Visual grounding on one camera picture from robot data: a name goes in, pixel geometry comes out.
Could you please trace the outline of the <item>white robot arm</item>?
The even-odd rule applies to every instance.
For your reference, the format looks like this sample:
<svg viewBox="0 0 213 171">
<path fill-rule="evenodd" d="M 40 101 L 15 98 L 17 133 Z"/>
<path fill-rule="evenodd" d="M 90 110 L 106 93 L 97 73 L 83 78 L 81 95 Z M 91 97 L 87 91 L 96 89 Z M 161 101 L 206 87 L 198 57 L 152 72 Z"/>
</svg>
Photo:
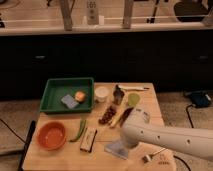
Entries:
<svg viewBox="0 0 213 171">
<path fill-rule="evenodd" d="M 151 124 L 150 115 L 141 107 L 134 108 L 124 121 L 121 140 L 129 149 L 143 142 L 213 161 L 212 130 Z"/>
</svg>

